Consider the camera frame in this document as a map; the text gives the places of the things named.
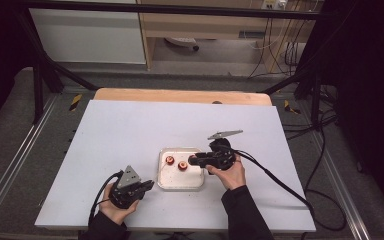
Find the red object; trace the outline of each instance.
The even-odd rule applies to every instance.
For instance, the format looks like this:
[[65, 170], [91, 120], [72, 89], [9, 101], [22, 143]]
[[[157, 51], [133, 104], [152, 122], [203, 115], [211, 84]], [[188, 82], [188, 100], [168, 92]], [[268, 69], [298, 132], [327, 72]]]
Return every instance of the red object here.
[[174, 157], [172, 157], [172, 156], [168, 156], [168, 157], [166, 157], [166, 163], [167, 163], [168, 165], [173, 165], [173, 163], [174, 163]]
[[188, 168], [188, 163], [185, 161], [181, 161], [177, 167], [179, 168], [180, 171], [185, 171], [186, 168]]

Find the metal bar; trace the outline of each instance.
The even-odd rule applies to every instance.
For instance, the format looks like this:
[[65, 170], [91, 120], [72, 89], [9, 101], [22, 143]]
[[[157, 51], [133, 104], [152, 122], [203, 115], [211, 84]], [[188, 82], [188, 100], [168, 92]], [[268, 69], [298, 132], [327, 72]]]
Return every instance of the metal bar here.
[[20, 27], [24, 30], [24, 34], [29, 39], [30, 46], [34, 51], [34, 58], [36, 64], [39, 64], [40, 75], [42, 79], [46, 82], [51, 92], [61, 92], [64, 88], [59, 76], [55, 73], [53, 69], [50, 69], [47, 66], [46, 55], [43, 49], [42, 43], [40, 42], [39, 36], [33, 30], [31, 24], [26, 18], [24, 11], [16, 11], [15, 8], [12, 8], [12, 14], [15, 17], [15, 20], [18, 21]]
[[48, 61], [48, 64], [50, 64], [56, 71], [60, 72], [61, 74], [65, 75], [66, 77], [70, 78], [71, 80], [75, 81], [76, 83], [82, 85], [83, 87], [89, 89], [89, 90], [98, 90], [100, 87], [97, 87], [88, 81], [84, 80], [83, 78], [77, 76], [76, 74], [72, 73], [68, 69], [62, 67], [58, 63], [54, 62], [48, 55], [45, 54], [45, 58]]
[[[307, 104], [302, 104], [301, 102], [298, 102], [298, 104], [300, 105], [300, 109], [304, 113], [304, 117], [306, 118], [307, 122], [311, 123], [310, 110]], [[321, 151], [323, 141], [321, 133], [312, 131], [312, 134], [317, 147], [319, 148], [319, 151]], [[366, 229], [366, 225], [361, 219], [360, 213], [358, 212], [358, 209], [355, 206], [354, 201], [352, 200], [352, 197], [344, 181], [342, 180], [341, 175], [339, 174], [327, 147], [324, 153], [323, 166], [332, 184], [333, 190], [335, 191], [336, 197], [338, 198], [338, 202], [342, 206], [345, 215], [347, 216], [348, 225], [354, 235], [354, 238], [358, 240], [369, 240], [370, 235]]]
[[34, 80], [34, 120], [36, 124], [43, 114], [43, 90], [42, 90], [42, 75], [40, 72], [40, 64], [37, 63], [33, 67]]
[[36, 142], [36, 139], [38, 138], [40, 132], [43, 129], [43, 126], [51, 115], [54, 103], [56, 102], [56, 99], [58, 97], [59, 94], [53, 94], [48, 99], [45, 105], [45, 111], [42, 118], [40, 118], [39, 122], [36, 125], [32, 126], [23, 143], [21, 144], [20, 148], [18, 149], [17, 153], [15, 154], [14, 158], [12, 159], [11, 163], [9, 164], [7, 170], [3, 174], [0, 180], [0, 205], [4, 200], [6, 194], [8, 193], [15, 178], [17, 177], [17, 174], [23, 166], [24, 161], [29, 155], [30, 150], [32, 149], [34, 143]]
[[18, 0], [15, 4], [27, 8], [58, 9], [77, 11], [102, 11], [102, 12], [135, 12], [135, 13], [165, 13], [189, 14], [252, 18], [282, 18], [303, 20], [332, 20], [336, 13], [273, 11], [247, 8], [220, 8], [198, 6], [176, 6], [157, 4], [128, 4], [128, 3], [98, 3], [75, 1], [50, 1], [50, 0]]
[[298, 82], [301, 78], [304, 78], [306, 77], [307, 75], [309, 74], [309, 72], [307, 70], [302, 70], [301, 72], [299, 73], [296, 73], [295, 75], [293, 76], [290, 76], [288, 77], [287, 79], [265, 89], [265, 90], [262, 90], [262, 91], [258, 91], [257, 93], [265, 93], [267, 95], [271, 95], [275, 92], [277, 92], [278, 90], [288, 86], [289, 84], [293, 83], [293, 82]]

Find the plastic tray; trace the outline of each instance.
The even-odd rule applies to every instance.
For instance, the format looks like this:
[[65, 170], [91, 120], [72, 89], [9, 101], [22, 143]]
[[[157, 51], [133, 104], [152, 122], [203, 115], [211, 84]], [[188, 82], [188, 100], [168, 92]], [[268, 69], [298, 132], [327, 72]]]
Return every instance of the plastic tray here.
[[[184, 171], [177, 167], [180, 161], [187, 163], [189, 156], [197, 152], [200, 150], [187, 147], [162, 149], [158, 164], [158, 185], [167, 191], [199, 191], [204, 183], [204, 170], [189, 163]], [[166, 163], [168, 156], [174, 157], [173, 165]]]

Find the white table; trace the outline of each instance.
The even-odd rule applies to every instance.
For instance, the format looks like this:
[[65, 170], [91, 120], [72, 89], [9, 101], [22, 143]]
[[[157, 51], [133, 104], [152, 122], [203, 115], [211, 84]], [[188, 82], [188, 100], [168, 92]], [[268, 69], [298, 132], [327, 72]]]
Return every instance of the white table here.
[[[237, 129], [244, 132], [228, 137], [232, 147], [253, 155], [303, 196], [275, 107], [92, 100], [35, 225], [85, 229], [93, 200], [111, 174], [131, 165], [143, 181], [156, 181], [162, 148], [210, 151], [208, 136]], [[315, 231], [303, 203], [257, 166], [243, 162], [247, 185], [273, 232]], [[155, 184], [126, 224], [131, 231], [226, 230], [224, 191], [219, 179], [207, 173], [198, 192], [166, 192]]]

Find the human hand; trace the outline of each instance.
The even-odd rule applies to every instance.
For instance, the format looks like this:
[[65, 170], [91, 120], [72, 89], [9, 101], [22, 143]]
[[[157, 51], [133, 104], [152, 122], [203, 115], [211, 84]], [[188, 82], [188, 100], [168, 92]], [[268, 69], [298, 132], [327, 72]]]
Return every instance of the human hand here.
[[[111, 191], [113, 183], [108, 184], [104, 190], [103, 200], [109, 199], [109, 194]], [[124, 222], [124, 219], [134, 211], [139, 204], [139, 200], [136, 200], [128, 209], [120, 209], [116, 207], [111, 201], [104, 201], [99, 204], [99, 211], [101, 211], [105, 216], [111, 219], [113, 222], [121, 225]]]
[[242, 165], [241, 157], [237, 154], [235, 154], [235, 157], [236, 160], [233, 165], [224, 171], [211, 165], [205, 166], [210, 173], [220, 178], [224, 187], [230, 190], [246, 185], [245, 168]]

